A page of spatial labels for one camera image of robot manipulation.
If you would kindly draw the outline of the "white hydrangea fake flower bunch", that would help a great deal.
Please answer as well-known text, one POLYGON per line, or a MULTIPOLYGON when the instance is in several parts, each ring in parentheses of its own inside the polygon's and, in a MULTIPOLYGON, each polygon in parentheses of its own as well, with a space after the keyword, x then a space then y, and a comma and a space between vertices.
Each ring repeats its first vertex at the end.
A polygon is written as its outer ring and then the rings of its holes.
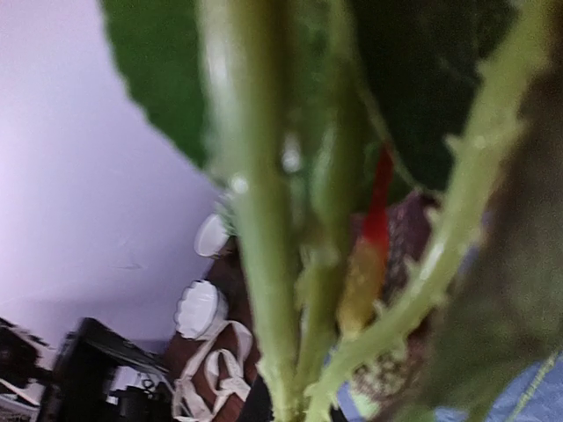
POLYGON ((230 195, 277 421, 384 355, 392 421, 562 348, 559 1, 105 1, 146 118, 230 195))

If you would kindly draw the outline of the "blue tissue paper sheet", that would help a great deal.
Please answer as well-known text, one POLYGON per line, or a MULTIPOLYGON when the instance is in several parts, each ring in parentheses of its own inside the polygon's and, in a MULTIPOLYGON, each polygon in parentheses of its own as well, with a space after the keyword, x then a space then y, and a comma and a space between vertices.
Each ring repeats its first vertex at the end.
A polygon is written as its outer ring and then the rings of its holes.
MULTIPOLYGON (((409 353, 401 360, 384 355, 360 367, 337 394, 332 421, 389 421, 420 384, 421 357, 409 353)), ((561 421, 562 352, 525 368, 510 379, 489 377, 484 388, 456 402, 442 401, 436 421, 464 421, 482 410, 487 421, 561 421)))

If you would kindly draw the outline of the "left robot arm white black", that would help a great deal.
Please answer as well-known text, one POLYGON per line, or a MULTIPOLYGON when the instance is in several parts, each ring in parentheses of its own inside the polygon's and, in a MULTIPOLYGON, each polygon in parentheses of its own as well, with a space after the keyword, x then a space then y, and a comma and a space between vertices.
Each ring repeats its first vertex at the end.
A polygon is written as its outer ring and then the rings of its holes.
POLYGON ((167 374, 155 354, 90 317, 57 350, 1 322, 3 421, 170 421, 167 374))

